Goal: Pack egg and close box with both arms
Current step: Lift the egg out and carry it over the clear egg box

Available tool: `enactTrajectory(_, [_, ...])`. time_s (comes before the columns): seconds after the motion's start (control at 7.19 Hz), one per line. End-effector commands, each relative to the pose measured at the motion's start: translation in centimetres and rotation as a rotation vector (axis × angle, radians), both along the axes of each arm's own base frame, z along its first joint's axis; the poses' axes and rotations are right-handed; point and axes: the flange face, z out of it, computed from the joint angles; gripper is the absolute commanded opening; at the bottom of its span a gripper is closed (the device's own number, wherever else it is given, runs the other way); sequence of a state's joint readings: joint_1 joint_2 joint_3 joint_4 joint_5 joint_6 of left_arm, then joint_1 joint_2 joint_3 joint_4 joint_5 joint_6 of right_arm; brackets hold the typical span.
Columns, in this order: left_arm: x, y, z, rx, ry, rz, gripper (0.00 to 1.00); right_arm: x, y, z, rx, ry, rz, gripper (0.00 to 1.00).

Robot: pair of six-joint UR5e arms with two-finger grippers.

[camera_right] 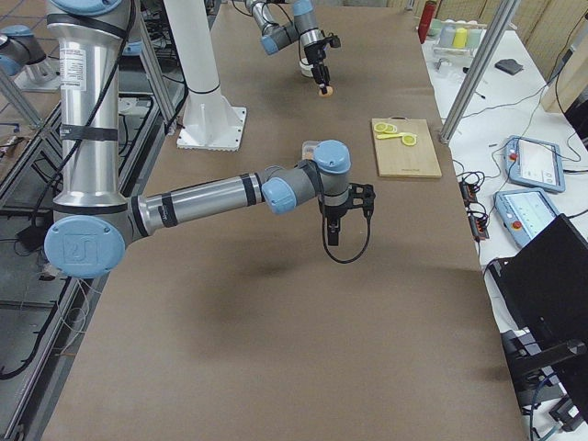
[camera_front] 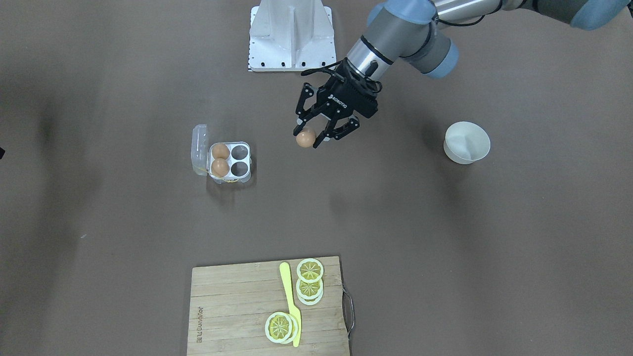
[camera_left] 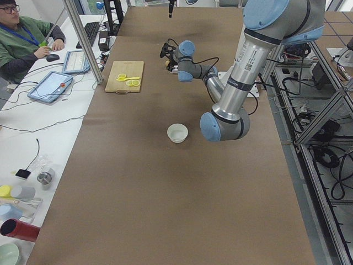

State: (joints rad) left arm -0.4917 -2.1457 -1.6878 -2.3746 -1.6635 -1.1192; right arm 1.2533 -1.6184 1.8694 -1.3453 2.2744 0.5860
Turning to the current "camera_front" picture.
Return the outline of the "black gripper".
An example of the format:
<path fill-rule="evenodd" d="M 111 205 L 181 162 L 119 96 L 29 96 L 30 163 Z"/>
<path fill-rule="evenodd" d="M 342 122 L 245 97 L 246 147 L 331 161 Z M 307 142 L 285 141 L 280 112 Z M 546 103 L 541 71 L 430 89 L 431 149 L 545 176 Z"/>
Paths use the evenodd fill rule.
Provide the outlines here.
<path fill-rule="evenodd" d="M 380 93 L 380 81 L 371 79 L 358 71 L 348 59 L 342 59 L 325 67 L 317 68 L 317 72 L 330 75 L 328 81 L 321 87 L 303 83 L 296 114 L 298 123 L 292 131 L 297 136 L 307 123 L 319 114 L 326 117 L 326 126 L 314 141 L 314 148 L 324 140 L 340 140 L 360 127 L 358 118 L 353 115 L 356 111 L 366 118 L 373 116 L 378 109 L 377 96 Z M 305 107 L 306 101 L 314 98 L 310 108 Z M 340 109 L 325 107 L 337 104 Z"/>

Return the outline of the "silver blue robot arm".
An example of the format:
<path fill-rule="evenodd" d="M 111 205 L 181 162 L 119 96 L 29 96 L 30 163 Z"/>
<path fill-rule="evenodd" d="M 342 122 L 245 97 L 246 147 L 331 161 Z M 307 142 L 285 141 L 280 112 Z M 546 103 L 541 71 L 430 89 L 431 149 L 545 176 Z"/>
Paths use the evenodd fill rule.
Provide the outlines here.
<path fill-rule="evenodd" d="M 365 32 L 343 59 L 302 72 L 329 77 L 320 87 L 304 84 L 292 133 L 305 148 L 352 133 L 359 117 L 377 112 L 380 79 L 398 59 L 430 78 L 445 77 L 459 57 L 442 32 L 446 27 L 469 27 L 499 11 L 526 9 L 595 30 L 626 8 L 632 8 L 630 0 L 387 0 L 371 10 Z"/>

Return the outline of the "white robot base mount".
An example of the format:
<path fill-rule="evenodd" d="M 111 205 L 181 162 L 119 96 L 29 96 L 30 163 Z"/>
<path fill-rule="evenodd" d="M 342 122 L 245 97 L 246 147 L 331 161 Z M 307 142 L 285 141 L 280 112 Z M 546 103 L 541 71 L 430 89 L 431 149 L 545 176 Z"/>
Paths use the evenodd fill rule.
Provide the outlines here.
<path fill-rule="evenodd" d="M 249 20 L 249 71 L 300 72 L 336 61 L 332 9 L 320 0 L 263 0 Z"/>

